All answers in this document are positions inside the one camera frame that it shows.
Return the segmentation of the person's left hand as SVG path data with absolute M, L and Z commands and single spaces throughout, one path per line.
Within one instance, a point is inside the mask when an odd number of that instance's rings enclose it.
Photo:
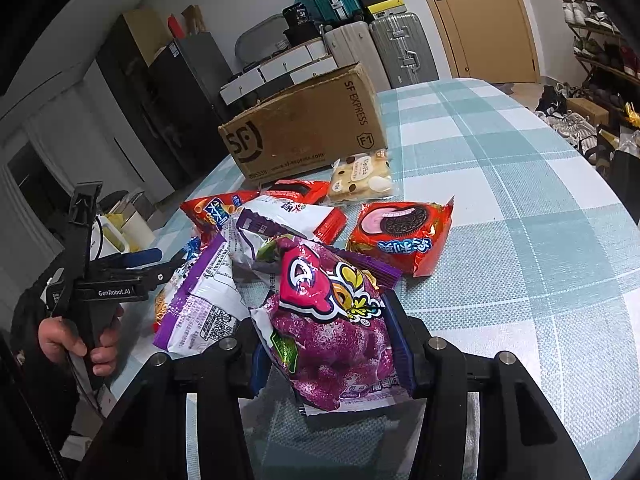
M 107 377 L 116 370 L 117 344 L 120 333 L 120 319 L 124 309 L 116 309 L 111 325 L 100 336 L 100 344 L 89 351 L 77 333 L 75 325 L 60 316 L 46 318 L 38 326 L 38 344 L 47 359 L 56 364 L 65 361 L 65 353 L 83 358 L 90 356 L 93 374 Z

